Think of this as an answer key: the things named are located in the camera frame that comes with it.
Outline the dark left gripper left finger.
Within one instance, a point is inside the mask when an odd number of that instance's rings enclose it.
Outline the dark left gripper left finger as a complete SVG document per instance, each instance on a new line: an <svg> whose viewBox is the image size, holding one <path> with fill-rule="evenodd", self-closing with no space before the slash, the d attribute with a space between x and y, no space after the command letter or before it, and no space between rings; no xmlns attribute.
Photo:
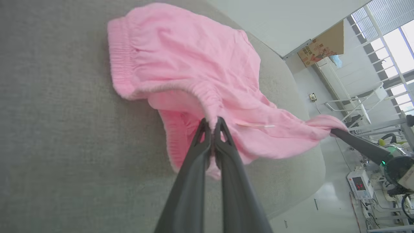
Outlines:
<svg viewBox="0 0 414 233"><path fill-rule="evenodd" d="M156 233L202 233L204 231L205 174L210 165L212 136L202 119L170 191Z"/></svg>

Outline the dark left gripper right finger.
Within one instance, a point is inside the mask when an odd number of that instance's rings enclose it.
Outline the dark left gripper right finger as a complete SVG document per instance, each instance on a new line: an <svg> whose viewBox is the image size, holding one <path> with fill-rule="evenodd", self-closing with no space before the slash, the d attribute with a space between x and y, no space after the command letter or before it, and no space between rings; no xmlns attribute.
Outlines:
<svg viewBox="0 0 414 233"><path fill-rule="evenodd" d="M271 233L229 128L221 117L213 132L213 147L222 177L223 232Z"/></svg>

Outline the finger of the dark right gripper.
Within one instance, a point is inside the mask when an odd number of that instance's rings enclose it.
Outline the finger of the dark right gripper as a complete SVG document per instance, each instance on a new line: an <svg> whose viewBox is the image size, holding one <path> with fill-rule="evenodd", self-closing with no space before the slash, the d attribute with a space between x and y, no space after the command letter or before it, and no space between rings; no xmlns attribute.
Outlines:
<svg viewBox="0 0 414 233"><path fill-rule="evenodd" d="M355 136L338 128L331 129L330 133L337 136L339 139L342 139L377 165L385 165L390 160L390 152L384 147L373 144L364 138Z"/></svg>

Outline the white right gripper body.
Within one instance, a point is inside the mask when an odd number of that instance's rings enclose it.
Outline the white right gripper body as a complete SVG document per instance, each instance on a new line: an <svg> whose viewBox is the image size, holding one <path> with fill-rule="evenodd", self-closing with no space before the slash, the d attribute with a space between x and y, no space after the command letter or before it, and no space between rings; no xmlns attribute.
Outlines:
<svg viewBox="0 0 414 233"><path fill-rule="evenodd" d="M382 161L386 180L401 191L413 191L413 156L398 147L386 150L389 154Z"/></svg>

